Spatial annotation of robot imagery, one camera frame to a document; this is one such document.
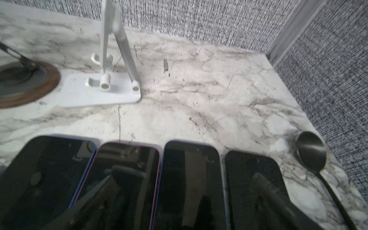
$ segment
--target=white phone stand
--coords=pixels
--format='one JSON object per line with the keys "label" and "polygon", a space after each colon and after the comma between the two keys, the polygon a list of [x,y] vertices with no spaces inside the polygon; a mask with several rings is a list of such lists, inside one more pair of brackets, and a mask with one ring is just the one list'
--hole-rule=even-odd
{"label": "white phone stand", "polygon": [[[120,12],[111,0],[102,1],[102,34],[100,55],[92,54],[92,61],[99,65],[101,73],[71,74],[63,81],[59,105],[80,107],[91,105],[110,105],[136,103],[141,99],[138,71],[130,51]],[[107,54],[109,34],[113,33],[127,73],[107,73],[106,68],[113,64],[113,57]]]}

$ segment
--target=black phone screen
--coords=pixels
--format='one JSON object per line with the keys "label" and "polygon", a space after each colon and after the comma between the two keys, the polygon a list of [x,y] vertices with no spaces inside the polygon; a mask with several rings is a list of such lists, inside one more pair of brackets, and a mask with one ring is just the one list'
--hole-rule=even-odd
{"label": "black phone screen", "polygon": [[65,212],[95,152],[91,141],[30,140],[0,176],[0,229],[40,229]]}
{"label": "black phone screen", "polygon": [[162,159],[155,230],[226,229],[217,150],[171,141]]}
{"label": "black phone screen", "polygon": [[97,151],[79,197],[106,176],[117,184],[108,229],[148,230],[160,154],[155,148],[108,142]]}

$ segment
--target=phone stand base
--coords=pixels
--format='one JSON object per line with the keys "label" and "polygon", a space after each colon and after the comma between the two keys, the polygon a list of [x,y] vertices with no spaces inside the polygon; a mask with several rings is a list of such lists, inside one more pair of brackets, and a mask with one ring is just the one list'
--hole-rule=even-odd
{"label": "phone stand base", "polygon": [[141,99],[141,88],[138,82],[133,83],[127,73],[109,73],[110,89],[100,87],[101,73],[71,74],[61,78],[63,87],[57,98],[62,107],[82,107],[93,105],[133,104]]}

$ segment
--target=marble countertop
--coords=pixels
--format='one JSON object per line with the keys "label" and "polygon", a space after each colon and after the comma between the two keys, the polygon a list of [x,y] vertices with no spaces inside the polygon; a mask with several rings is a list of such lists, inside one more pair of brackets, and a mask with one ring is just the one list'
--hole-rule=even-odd
{"label": "marble countertop", "polygon": [[[293,155],[297,135],[316,130],[264,54],[127,28],[141,101],[66,109],[56,104],[63,77],[99,71],[90,56],[99,51],[100,22],[0,3],[0,28],[2,42],[53,64],[61,74],[47,96],[0,110],[0,165],[9,165],[26,142],[43,134],[145,142],[161,149],[172,139],[205,142],[219,151],[222,168],[232,149],[272,157],[297,207],[325,229],[346,229],[323,184]],[[125,72],[110,40],[112,71]],[[0,54],[0,64],[14,60]],[[368,229],[367,204],[331,153],[322,175],[357,226]]]}

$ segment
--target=gray fabric wall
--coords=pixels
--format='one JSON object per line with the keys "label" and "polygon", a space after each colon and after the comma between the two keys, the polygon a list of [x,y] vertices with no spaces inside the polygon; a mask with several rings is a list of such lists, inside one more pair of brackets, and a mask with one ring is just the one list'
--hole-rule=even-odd
{"label": "gray fabric wall", "polygon": [[328,0],[274,67],[368,201],[368,1]]}
{"label": "gray fabric wall", "polygon": [[[100,20],[101,0],[1,0]],[[298,0],[113,0],[125,26],[265,53]]]}

